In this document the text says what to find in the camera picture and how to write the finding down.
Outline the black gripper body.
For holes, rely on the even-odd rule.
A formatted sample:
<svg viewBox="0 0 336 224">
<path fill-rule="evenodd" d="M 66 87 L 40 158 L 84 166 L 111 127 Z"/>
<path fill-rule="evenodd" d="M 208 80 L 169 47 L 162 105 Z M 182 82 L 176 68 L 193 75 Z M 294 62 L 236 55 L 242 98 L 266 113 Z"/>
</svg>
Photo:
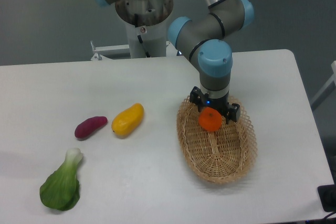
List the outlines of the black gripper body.
<svg viewBox="0 0 336 224">
<path fill-rule="evenodd" d="M 212 108 L 217 110 L 220 114 L 228 113 L 228 96 L 227 93 L 225 96 L 221 98 L 210 98 L 209 94 L 202 94 L 202 108 L 203 111 L 205 108 Z"/>
</svg>

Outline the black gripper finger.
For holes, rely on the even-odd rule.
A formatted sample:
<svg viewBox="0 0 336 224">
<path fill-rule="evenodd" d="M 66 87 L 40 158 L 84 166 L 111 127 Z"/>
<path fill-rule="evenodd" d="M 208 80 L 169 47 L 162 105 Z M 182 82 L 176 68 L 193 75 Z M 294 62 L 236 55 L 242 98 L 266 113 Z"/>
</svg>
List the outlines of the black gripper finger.
<svg viewBox="0 0 336 224">
<path fill-rule="evenodd" d="M 229 124 L 230 121 L 238 122 L 240 118 L 240 105 L 238 103 L 226 103 L 222 115 L 225 118 L 226 124 Z"/>
<path fill-rule="evenodd" d="M 189 101 L 197 106 L 198 112 L 201 112 L 204 107 L 207 107 L 207 96 L 198 87 L 194 87 L 191 90 Z"/>
</svg>

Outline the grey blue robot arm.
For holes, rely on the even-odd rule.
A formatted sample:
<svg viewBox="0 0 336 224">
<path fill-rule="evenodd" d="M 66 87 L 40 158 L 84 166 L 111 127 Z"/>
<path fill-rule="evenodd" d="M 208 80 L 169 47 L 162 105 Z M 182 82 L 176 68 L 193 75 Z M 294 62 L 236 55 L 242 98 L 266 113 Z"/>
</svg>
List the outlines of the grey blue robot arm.
<svg viewBox="0 0 336 224">
<path fill-rule="evenodd" d="M 249 0 L 206 0 L 208 14 L 197 22 L 187 17 L 169 22 L 173 0 L 96 1 L 115 6 L 125 24 L 131 58 L 164 57 L 170 42 L 200 75 L 190 102 L 199 110 L 215 109 L 227 122 L 239 120 L 240 106 L 228 102 L 233 58 L 224 39 L 254 20 Z"/>
</svg>

